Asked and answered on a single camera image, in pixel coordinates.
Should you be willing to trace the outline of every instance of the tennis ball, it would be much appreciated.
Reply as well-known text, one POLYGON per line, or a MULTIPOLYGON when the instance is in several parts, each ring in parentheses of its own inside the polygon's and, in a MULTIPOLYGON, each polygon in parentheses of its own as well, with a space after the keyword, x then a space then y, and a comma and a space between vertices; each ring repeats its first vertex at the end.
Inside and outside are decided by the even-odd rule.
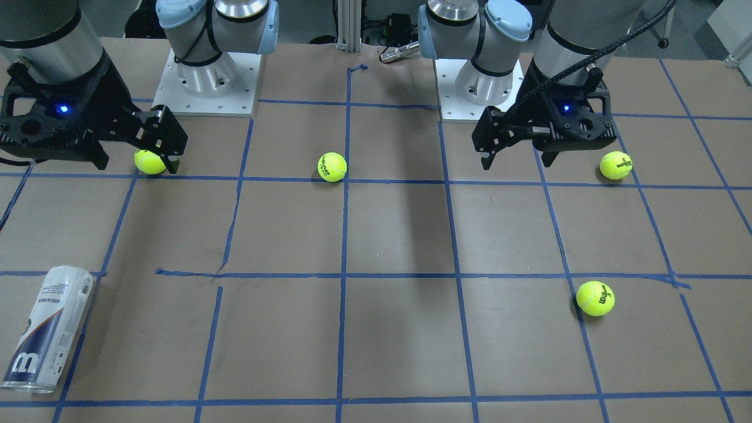
POLYGON ((167 169, 162 159, 148 150, 138 150, 133 154, 133 161, 136 163, 138 170, 147 175, 156 175, 167 169))
POLYGON ((337 182, 347 173, 347 162, 338 153, 329 152, 319 159, 319 175, 324 181, 337 182))
POLYGON ((608 179, 624 178, 632 171, 632 159, 621 151, 612 151, 601 159, 601 173, 608 179))
POLYGON ((577 289, 577 305, 591 316, 603 316, 614 308, 614 292, 600 281, 589 281, 577 289))

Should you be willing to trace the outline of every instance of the white mounting plate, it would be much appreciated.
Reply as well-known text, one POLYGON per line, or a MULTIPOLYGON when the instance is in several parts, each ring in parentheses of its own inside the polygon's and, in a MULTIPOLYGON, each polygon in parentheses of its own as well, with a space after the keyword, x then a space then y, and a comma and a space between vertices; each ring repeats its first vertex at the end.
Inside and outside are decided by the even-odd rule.
POLYGON ((174 53, 170 50, 165 71, 152 105, 166 105, 173 114, 182 116, 251 117, 258 94, 261 55, 230 53, 238 67, 242 81, 225 96, 198 97, 183 87, 177 76, 174 53))
MULTIPOLYGON (((458 92, 454 84, 459 70, 465 65, 464 59, 437 59, 434 60, 436 70, 436 86, 438 88, 438 102, 441 105, 441 119, 453 122, 477 122, 486 106, 479 106, 465 100, 458 92)), ((512 71, 514 83, 512 91, 506 101, 496 105, 501 111, 507 111, 517 99, 517 92, 522 85, 522 65, 518 60, 512 71)))

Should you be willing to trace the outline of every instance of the metal cylinder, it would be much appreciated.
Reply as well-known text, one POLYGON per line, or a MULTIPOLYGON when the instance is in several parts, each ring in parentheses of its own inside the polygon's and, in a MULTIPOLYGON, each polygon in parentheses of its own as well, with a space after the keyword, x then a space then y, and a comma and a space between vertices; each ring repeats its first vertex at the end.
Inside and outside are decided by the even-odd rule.
POLYGON ((217 12, 233 19, 247 19, 264 10, 269 0, 217 0, 217 12))
POLYGON ((0 46, 53 34, 70 23, 77 10, 76 0, 2 0, 0 46))
POLYGON ((556 0, 548 25, 574 46, 598 50, 626 35, 646 1, 556 0))
MULTIPOLYGON (((544 29, 541 34, 541 40, 538 42, 538 48, 535 50, 535 65, 538 69, 551 78, 571 65, 579 62, 588 55, 582 53, 576 53, 568 48, 562 46, 556 40, 553 39, 548 31, 548 28, 544 29)), ((605 69, 608 62, 614 56, 614 53, 607 54, 606 56, 598 59, 596 65, 600 69, 605 69)), ((576 71, 568 77, 560 81, 561 84, 580 86, 585 83, 587 79, 587 70, 585 68, 576 71)))
POLYGON ((211 46, 208 33, 201 31, 204 22, 206 22, 206 13, 202 11, 182 25, 165 29, 165 34, 170 41, 175 57, 188 63, 198 64, 206 64, 206 62, 217 58, 219 52, 211 46), (194 42, 196 45, 188 53, 194 42))
POLYGON ((19 56, 27 58, 31 63, 29 74, 40 84, 61 84, 74 80, 94 68, 104 51, 86 17, 78 13, 74 19, 77 23, 70 32, 61 38, 50 40, 48 44, 37 47, 0 47, 0 53, 9 62, 14 62, 19 56))
POLYGON ((177 76, 185 90, 197 97, 218 97, 235 87, 240 79, 238 67, 228 53, 206 66, 179 65, 177 76))

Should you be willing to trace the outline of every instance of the floor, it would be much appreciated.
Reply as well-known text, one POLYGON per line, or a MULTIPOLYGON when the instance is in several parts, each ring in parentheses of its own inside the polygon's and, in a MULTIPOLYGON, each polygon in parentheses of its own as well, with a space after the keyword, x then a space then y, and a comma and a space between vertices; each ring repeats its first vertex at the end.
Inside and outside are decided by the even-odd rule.
MULTIPOLYGON (((104 43, 150 107, 166 41, 104 43)), ((180 118, 178 175, 127 145, 104 172, 0 169, 0 361, 50 267, 98 278, 59 390, 0 391, 0 422, 752 421, 738 72, 617 57, 618 144, 545 169, 520 143, 483 171, 431 61, 376 54, 281 44, 252 120, 180 118), (602 180, 620 149, 635 171, 602 180), (593 279, 602 318, 572 302, 593 279)))

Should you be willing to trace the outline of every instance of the blue tape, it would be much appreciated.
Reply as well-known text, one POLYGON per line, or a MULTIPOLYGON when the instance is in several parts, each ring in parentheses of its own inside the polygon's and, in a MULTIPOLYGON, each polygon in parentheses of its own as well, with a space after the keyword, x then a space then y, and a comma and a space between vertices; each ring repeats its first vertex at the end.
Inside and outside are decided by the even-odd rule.
POLYGON ((702 356, 705 359, 705 364, 708 365, 708 371, 710 372, 710 376, 713 379, 713 385, 715 385, 716 395, 720 398, 720 402, 723 404, 723 409, 726 410, 726 417, 728 417, 729 423, 733 423, 734 418, 731 416, 729 404, 726 402, 726 397, 721 391, 718 376, 715 374, 715 370, 713 370, 713 364, 710 362, 710 355, 708 354, 708 350, 705 348, 705 343, 702 341, 700 332, 697 329, 695 318, 692 316, 692 312, 690 311, 690 305, 687 303, 687 298, 684 296, 684 294, 679 294, 679 297, 681 298, 681 303, 684 304, 684 311, 687 312, 687 318, 690 320, 690 326, 692 326, 692 331, 695 333, 695 338, 697 338, 697 343, 700 346, 700 351, 702 351, 702 356))
POLYGON ((744 212, 741 210, 739 203, 736 201, 736 197, 734 196, 734 193, 729 189, 729 183, 726 182, 726 178, 723 176, 723 173, 721 172, 720 167, 718 166, 718 163, 715 161, 715 157, 713 157, 713 153, 710 151, 710 148, 708 147, 708 143, 705 142, 705 137, 702 136, 702 132, 700 132, 700 128, 697 126, 697 122, 695 122, 695 119, 692 116, 692 113, 690 113, 690 109, 687 107, 687 103, 684 102, 684 98, 681 96, 681 93, 679 93, 679 89, 676 87, 676 84, 674 83, 674 79, 671 78, 671 74, 669 73, 669 70, 666 68, 666 64, 663 62, 662 59, 659 59, 659 62, 660 62, 661 68, 663 68, 663 72, 666 73, 666 77, 669 79, 671 86, 674 88, 674 92, 676 93, 676 96, 679 98, 679 102, 681 102, 681 107, 684 108, 684 111, 687 113, 687 116, 690 118, 690 122, 692 122, 692 127, 694 127, 695 132, 697 132, 697 136, 700 138, 700 142, 702 143, 702 146, 705 149, 705 152, 708 154, 710 161, 713 163, 713 167, 715 168, 715 171, 718 173, 718 177, 723 182, 723 186, 728 191, 729 196, 731 197, 731 201, 734 203, 734 207, 736 207, 736 211, 739 213, 739 217, 741 218, 741 221, 747 227, 747 232, 752 233, 752 226, 750 226, 750 223, 747 220, 747 217, 744 215, 744 212))
MULTIPOLYGON (((561 253, 562 257, 562 265, 564 266, 564 272, 566 273, 567 283, 569 284, 569 291, 572 294, 572 300, 574 300, 576 294, 575 294, 575 283, 572 281, 572 272, 569 270, 569 263, 566 259, 566 252, 564 250, 564 242, 562 240, 561 232, 559 231, 559 222, 556 219, 556 212, 553 210, 553 202, 551 201, 551 194, 548 190, 548 183, 546 182, 546 175, 543 172, 543 164, 541 163, 540 157, 538 157, 538 154, 535 152, 535 149, 532 150, 533 155, 535 156, 535 164, 538 165, 538 173, 541 176, 541 183, 543 184, 543 192, 546 195, 546 202, 548 203, 548 212, 551 215, 551 222, 553 223, 553 231, 556 234, 556 243, 559 244, 559 252, 561 253)), ((590 363, 590 371, 593 373, 593 382, 596 386, 596 392, 598 394, 598 402, 601 406, 601 414, 603 414, 603 422, 609 423, 608 418, 608 410, 606 409, 606 402, 603 399, 603 389, 601 388, 601 381, 598 376, 598 370, 596 369, 596 361, 593 357, 593 350, 590 347, 590 339, 587 336, 587 329, 585 328, 585 321, 582 318, 582 310, 580 310, 579 307, 575 307, 575 311, 577 312, 577 320, 580 325, 580 332, 582 334, 582 340, 585 345, 585 352, 587 353, 587 360, 590 363)))
POLYGON ((243 174, 245 173, 245 166, 248 160, 248 151, 250 150, 250 139, 253 136, 253 119, 248 123, 248 130, 245 136, 245 147, 243 150, 243 160, 240 164, 240 172, 238 173, 238 186, 235 188, 235 209, 232 211, 232 222, 230 228, 227 230, 227 241, 225 242, 225 254, 223 255, 222 269, 230 259, 230 248, 232 247, 232 237, 235 233, 235 222, 238 219, 238 207, 240 206, 240 197, 243 190, 243 174))
POLYGON ((209 332, 209 342, 206 345, 206 356, 204 358, 204 371, 201 375, 201 386, 199 386, 199 400, 196 404, 196 414, 193 416, 193 423, 200 423, 201 412, 206 396, 206 384, 209 381, 209 367, 211 366, 211 355, 214 353, 214 339, 217 335, 217 323, 220 320, 220 308, 222 307, 222 291, 224 288, 217 287, 217 299, 214 302, 214 315, 211 318, 211 329, 209 332))
MULTIPOLYGON (((629 154, 629 152, 626 149, 626 145, 624 144, 624 140, 621 138, 621 134, 619 133, 619 130, 617 128, 617 136, 619 138, 619 144, 621 145, 622 150, 629 154)), ((645 206, 645 211, 647 212, 647 218, 650 219, 650 225, 653 227, 653 231, 656 234, 656 238, 658 239, 658 246, 660 247, 661 254, 663 254, 663 260, 666 262, 666 269, 669 272, 669 278, 675 283, 675 273, 673 268, 671 267, 671 261, 669 260, 669 253, 666 251, 666 246, 663 244, 663 237, 660 234, 660 231, 658 230, 658 223, 656 223, 656 219, 653 216, 653 210, 650 209, 650 205, 647 203, 647 197, 645 196, 645 192, 642 189, 642 185, 640 184, 640 179, 637 177, 637 173, 632 170, 632 177, 635 179, 635 184, 637 185, 637 191, 640 193, 640 198, 642 199, 642 204, 645 206)))
POLYGON ((128 186, 128 192, 126 193, 126 198, 123 201, 123 207, 120 208, 120 215, 117 217, 117 222, 115 223, 115 229, 112 232, 112 237, 110 238, 110 245, 107 247, 107 254, 105 254, 105 260, 102 262, 102 273, 107 273, 107 268, 110 264, 110 259, 112 258, 112 252, 115 249, 115 242, 117 241, 117 236, 120 234, 120 228, 123 226, 123 221, 126 217, 126 211, 128 210, 128 205, 131 202, 131 197, 133 196, 133 190, 136 185, 138 176, 138 169, 136 169, 133 172, 133 175, 131 175, 131 184, 128 186))
POLYGON ((459 322, 462 326, 462 342, 465 347, 465 365, 468 371, 468 383, 470 385, 470 401, 472 403, 473 422, 480 423, 481 417, 478 412, 478 393, 475 390, 475 372, 472 366, 470 351, 470 337, 468 335, 467 314, 465 313, 465 294, 462 290, 462 276, 459 269, 459 249, 457 248, 457 234, 454 225, 454 210, 452 208, 452 190, 449 184, 449 167, 447 164, 447 149, 444 143, 444 127, 441 121, 438 124, 438 140, 441 146, 441 166, 444 170, 444 191, 447 196, 447 212, 449 214, 449 231, 452 240, 452 257, 454 259, 454 278, 457 285, 457 301, 459 302, 459 322))
POLYGON ((3 213, 2 218, 0 218, 0 230, 5 226, 5 222, 8 221, 8 218, 11 216, 11 211, 13 210, 13 207, 16 205, 16 201, 18 201, 18 197, 21 195, 21 191, 23 191, 23 187, 26 186, 26 182, 29 180, 29 175, 32 173, 32 167, 29 166, 26 168, 26 172, 23 173, 23 177, 21 178, 21 182, 19 182, 18 187, 16 188, 16 192, 11 197, 11 201, 8 203, 8 207, 5 209, 5 213, 3 213))

